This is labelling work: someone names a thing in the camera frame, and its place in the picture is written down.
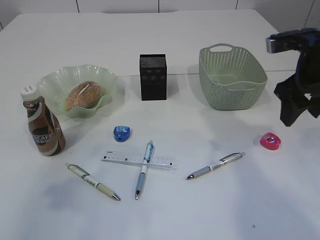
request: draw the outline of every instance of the wavy glass bowl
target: wavy glass bowl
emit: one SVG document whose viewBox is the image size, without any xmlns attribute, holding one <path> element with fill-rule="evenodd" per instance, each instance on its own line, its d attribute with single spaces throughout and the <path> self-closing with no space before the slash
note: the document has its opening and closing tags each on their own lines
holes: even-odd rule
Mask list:
<svg viewBox="0 0 320 240">
<path fill-rule="evenodd" d="M 67 115 L 70 118 L 88 118 L 98 108 L 107 104 L 116 93 L 116 79 L 117 76 L 108 69 L 86 64 L 60 68 L 43 77 L 36 86 L 48 108 L 55 114 Z M 85 81 L 94 81 L 101 86 L 102 95 L 99 101 L 91 108 L 76 106 L 67 111 L 66 98 L 77 85 Z"/>
</svg>

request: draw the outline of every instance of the beige pen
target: beige pen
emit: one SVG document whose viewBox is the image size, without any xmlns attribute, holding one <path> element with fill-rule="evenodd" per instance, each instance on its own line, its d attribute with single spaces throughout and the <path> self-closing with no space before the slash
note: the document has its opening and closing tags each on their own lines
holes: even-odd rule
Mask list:
<svg viewBox="0 0 320 240">
<path fill-rule="evenodd" d="M 96 189 L 98 189 L 100 192 L 103 194 L 107 195 L 109 198 L 112 198 L 113 200 L 120 201 L 120 197 L 111 189 L 103 185 L 102 183 L 94 180 L 88 172 L 83 170 L 81 167 L 78 165 L 73 165 L 66 163 L 65 166 L 73 172 L 75 175 L 77 175 L 79 178 L 85 180 L 88 184 L 92 185 Z"/>
</svg>

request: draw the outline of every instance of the black box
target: black box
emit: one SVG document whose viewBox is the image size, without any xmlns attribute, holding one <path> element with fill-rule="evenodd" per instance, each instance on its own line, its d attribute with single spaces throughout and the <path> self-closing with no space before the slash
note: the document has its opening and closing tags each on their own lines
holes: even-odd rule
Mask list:
<svg viewBox="0 0 320 240">
<path fill-rule="evenodd" d="M 140 55 L 142 101 L 167 99 L 167 63 L 165 54 Z"/>
</svg>

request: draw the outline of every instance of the green basket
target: green basket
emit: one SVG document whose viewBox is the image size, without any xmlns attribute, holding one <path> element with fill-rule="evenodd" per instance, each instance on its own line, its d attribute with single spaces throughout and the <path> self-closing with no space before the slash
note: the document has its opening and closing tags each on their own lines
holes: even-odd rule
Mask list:
<svg viewBox="0 0 320 240">
<path fill-rule="evenodd" d="M 220 46 L 232 49 L 212 51 Z M 199 77 L 208 103 L 218 110 L 252 107 L 267 83 L 264 69 L 248 50 L 224 43 L 200 50 Z"/>
</svg>

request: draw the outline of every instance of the bread roll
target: bread roll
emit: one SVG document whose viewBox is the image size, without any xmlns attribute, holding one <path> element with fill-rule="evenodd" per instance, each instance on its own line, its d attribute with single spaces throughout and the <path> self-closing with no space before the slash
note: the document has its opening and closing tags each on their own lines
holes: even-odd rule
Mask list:
<svg viewBox="0 0 320 240">
<path fill-rule="evenodd" d="M 74 107 L 90 108 L 101 97 L 101 87 L 94 81 L 85 81 L 76 86 L 65 100 L 65 109 L 69 111 Z"/>
</svg>

